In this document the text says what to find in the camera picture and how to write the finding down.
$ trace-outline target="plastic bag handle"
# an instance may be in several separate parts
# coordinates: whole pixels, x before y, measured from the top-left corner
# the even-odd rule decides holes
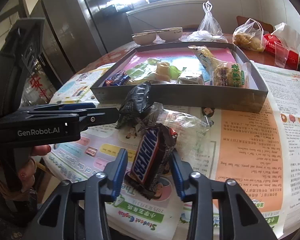
[[[260,30],[263,30],[263,27],[261,26],[260,22],[257,22],[256,20],[254,20],[254,19],[252,19],[252,18],[249,18],[249,19],[246,21],[246,23],[249,22],[250,20],[252,20],[253,22],[255,22],[255,23],[258,25],[258,27],[259,27]]]
[[[208,12],[210,12],[211,9],[212,9],[212,4],[211,4],[211,3],[209,2],[209,0],[208,0],[207,2],[204,2],[204,3],[202,4],[202,8],[203,8],[203,10],[204,10],[205,13],[208,13]]]

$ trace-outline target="white bowl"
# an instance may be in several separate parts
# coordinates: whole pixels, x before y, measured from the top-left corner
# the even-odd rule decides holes
[[[157,37],[156,33],[137,33],[132,36],[132,39],[136,44],[147,45],[151,44]]]
[[[164,41],[177,41],[183,34],[182,27],[166,28],[167,32],[159,32],[159,37]]]

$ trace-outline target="clear cup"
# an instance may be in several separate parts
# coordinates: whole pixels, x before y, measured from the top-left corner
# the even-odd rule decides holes
[[[288,59],[289,49],[277,41],[275,41],[274,43],[275,43],[275,65],[277,67],[285,68]]]

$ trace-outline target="finger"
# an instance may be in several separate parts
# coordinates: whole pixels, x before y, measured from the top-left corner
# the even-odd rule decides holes
[[[32,175],[30,178],[28,178],[27,180],[22,181],[22,189],[21,192],[24,193],[26,192],[28,189],[30,189],[35,182],[35,178],[34,175]]]
[[[32,148],[31,156],[44,156],[47,155],[49,152],[51,152],[50,145],[34,146]]]
[[[33,160],[29,160],[18,172],[18,177],[22,184],[24,181],[29,180],[35,173],[35,165]]]

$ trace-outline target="round table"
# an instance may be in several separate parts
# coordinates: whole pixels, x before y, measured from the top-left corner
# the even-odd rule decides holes
[[[179,41],[187,41],[188,36],[192,32],[184,32],[182,37]],[[224,34],[224,37],[228,40],[229,43],[232,43],[232,34]],[[165,43],[164,40],[160,39],[159,36],[153,42],[154,44]],[[131,41],[121,47],[116,48],[115,50],[109,52],[108,54],[103,55],[101,58],[97,59],[96,61],[90,63],[85,68],[80,70],[78,74],[88,72],[90,70],[94,70],[102,65],[108,63],[115,63],[120,58],[122,58],[125,54],[127,54],[130,50],[140,47],[140,45],[136,44],[134,41]],[[267,52],[256,52],[252,50],[242,49],[242,51],[246,54],[246,56],[253,60],[254,62],[265,64],[265,65],[275,65],[275,57]]]

